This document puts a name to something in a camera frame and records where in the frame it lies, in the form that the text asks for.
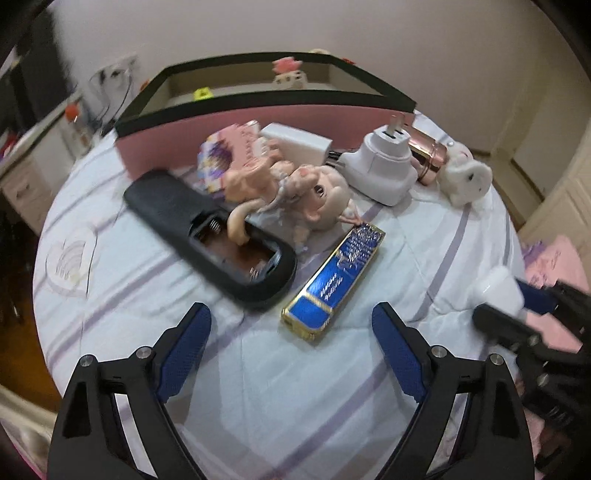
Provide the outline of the white earbud case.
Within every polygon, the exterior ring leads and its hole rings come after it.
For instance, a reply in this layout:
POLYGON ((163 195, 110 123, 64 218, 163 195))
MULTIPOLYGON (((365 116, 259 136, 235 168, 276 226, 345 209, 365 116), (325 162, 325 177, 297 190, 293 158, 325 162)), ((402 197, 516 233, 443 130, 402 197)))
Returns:
POLYGON ((470 300, 473 306, 488 304, 513 317, 518 317, 525 306, 519 284, 505 266, 496 266, 481 276, 472 287, 470 300))

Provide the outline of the blue gold lighter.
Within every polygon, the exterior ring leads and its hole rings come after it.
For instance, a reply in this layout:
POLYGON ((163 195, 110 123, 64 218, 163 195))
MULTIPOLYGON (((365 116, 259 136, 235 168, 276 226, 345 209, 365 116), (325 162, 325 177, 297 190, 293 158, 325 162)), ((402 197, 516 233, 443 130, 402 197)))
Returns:
POLYGON ((311 279, 281 311, 281 322, 301 339, 314 342, 372 262, 386 233, 363 223, 353 227, 311 279))

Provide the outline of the black remote control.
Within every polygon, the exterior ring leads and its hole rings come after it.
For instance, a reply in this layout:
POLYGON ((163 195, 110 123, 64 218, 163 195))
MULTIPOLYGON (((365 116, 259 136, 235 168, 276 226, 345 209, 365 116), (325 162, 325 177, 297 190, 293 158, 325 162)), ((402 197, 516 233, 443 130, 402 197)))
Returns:
POLYGON ((273 306, 294 281, 297 254, 290 244, 250 223, 249 241, 235 244, 228 209, 165 170, 145 173, 123 198, 181 259, 246 308, 273 306))

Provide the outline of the rose gold metal cylinder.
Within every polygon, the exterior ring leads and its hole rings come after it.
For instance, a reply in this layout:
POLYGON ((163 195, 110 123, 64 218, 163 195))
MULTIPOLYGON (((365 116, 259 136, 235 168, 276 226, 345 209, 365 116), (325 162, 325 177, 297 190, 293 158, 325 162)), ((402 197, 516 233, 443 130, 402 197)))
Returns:
POLYGON ((413 126, 407 125, 406 131, 410 135, 411 163, 418 173, 418 181, 425 186, 431 185, 447 163, 447 148, 413 126))

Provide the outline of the pink baby doll figurine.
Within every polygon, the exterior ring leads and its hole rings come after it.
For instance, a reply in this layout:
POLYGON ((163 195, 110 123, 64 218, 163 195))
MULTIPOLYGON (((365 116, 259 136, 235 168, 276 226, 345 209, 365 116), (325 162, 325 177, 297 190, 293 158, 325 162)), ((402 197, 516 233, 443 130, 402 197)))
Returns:
POLYGON ((266 142, 266 155, 232 166, 223 174, 224 198, 234 203, 226 222, 228 238, 249 241, 245 221, 250 214, 283 210, 294 218, 294 243, 303 246, 314 230, 338 223, 363 223, 346 179, 331 166, 297 166, 283 157, 280 144, 266 142))

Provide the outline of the white plug adapter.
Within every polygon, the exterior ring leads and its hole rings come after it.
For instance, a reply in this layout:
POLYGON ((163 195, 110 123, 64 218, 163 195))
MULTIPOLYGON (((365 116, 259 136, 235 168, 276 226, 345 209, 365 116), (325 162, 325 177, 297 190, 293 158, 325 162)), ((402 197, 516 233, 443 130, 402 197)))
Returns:
POLYGON ((388 125, 368 133, 358 150, 342 153, 338 169, 349 186, 363 195, 396 206, 418 180, 410 139, 404 116, 394 114, 388 125))

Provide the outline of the pink brick block toy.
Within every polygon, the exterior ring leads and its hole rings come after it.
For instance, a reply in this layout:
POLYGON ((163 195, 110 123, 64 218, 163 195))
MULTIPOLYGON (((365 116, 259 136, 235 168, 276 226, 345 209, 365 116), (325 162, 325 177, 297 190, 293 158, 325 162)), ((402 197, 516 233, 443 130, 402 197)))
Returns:
POLYGON ((232 124, 207 137, 197 155, 197 184, 209 194, 224 189, 226 171, 239 170, 249 161, 269 152, 266 138, 260 135, 259 122, 232 124))

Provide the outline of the yellow highlighter pen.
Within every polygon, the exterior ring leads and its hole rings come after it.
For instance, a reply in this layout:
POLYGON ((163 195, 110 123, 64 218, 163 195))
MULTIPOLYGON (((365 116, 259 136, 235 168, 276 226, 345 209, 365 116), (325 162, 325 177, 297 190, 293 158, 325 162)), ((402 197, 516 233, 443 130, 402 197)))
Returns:
POLYGON ((209 87, 201 87, 197 90, 193 91, 193 100, 194 101, 201 101, 206 99, 211 99, 214 97, 214 94, 209 87))

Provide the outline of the pink white block figure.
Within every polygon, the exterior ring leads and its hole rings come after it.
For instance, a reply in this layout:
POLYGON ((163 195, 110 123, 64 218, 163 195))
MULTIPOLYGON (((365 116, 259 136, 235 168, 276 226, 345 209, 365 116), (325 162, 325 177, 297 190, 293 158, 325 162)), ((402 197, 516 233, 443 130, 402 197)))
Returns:
POLYGON ((279 90, 301 90, 308 86, 308 76, 301 70, 303 62, 293 56, 273 61, 273 86, 279 90))

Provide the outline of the white striped quilted tablecloth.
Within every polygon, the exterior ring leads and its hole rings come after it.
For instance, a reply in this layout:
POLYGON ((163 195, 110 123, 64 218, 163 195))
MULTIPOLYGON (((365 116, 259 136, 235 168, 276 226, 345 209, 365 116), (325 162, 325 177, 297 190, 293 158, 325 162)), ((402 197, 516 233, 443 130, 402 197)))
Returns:
POLYGON ((181 261, 128 210, 128 175, 108 135, 77 162, 45 220, 34 269, 41 348, 59 391, 78 360, 153 344, 197 302, 212 326, 198 371, 167 405, 211 479, 372 479, 415 411, 370 329, 382 301, 432 344, 483 359, 471 290, 493 267, 522 275, 519 241, 495 190, 457 209, 415 186, 394 208, 356 196, 385 234, 318 342, 249 312, 181 261))

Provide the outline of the white square charger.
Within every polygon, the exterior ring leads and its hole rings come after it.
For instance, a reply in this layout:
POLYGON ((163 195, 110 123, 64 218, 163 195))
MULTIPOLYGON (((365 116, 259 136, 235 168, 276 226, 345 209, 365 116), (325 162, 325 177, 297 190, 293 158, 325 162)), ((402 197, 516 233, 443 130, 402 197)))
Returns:
POLYGON ((295 166, 321 166, 332 150, 332 139, 280 123, 267 124, 260 134, 276 141, 284 159, 295 166))

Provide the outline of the white desk with drawers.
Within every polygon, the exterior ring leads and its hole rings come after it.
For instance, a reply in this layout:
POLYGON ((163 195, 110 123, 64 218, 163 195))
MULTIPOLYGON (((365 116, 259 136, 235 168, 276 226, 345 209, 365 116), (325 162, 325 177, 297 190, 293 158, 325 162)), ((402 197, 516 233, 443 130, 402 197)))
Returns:
POLYGON ((48 211, 82 155, 66 106, 77 103, 71 95, 29 129, 1 161, 1 193, 35 234, 40 234, 48 211))

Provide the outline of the clear bottle red cap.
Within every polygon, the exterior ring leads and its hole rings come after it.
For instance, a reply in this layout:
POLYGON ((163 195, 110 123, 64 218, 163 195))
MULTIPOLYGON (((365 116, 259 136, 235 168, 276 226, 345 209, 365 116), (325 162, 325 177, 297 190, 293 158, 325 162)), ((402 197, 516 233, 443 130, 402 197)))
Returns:
POLYGON ((81 113, 79 104, 68 103, 64 109, 64 116, 70 125, 73 142, 78 148, 79 155, 87 154, 93 148, 93 135, 81 113))

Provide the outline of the pink box with black rim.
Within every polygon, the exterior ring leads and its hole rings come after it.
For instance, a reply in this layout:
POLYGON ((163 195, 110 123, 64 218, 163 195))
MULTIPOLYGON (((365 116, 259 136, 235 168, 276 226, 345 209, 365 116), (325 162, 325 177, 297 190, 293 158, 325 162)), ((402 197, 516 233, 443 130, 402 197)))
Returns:
POLYGON ((152 169, 174 170, 197 162, 199 147, 217 130, 256 120, 280 123, 355 149, 370 131, 400 112, 408 122, 416 102, 359 66, 332 55, 294 52, 308 88, 273 86, 273 61, 281 52, 224 55, 161 70, 115 124, 115 146, 131 179, 152 169), (194 101, 193 91, 214 97, 194 101))

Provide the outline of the white wall power strip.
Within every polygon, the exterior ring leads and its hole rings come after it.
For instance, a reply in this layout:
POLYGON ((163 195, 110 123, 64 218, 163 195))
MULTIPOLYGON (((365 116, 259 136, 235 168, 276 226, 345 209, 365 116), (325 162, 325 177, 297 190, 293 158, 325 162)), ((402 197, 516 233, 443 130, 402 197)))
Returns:
POLYGON ((107 79, 115 78, 120 75, 130 75, 138 64, 138 56, 136 54, 129 54, 118 60, 99 68, 95 75, 104 82, 107 79))

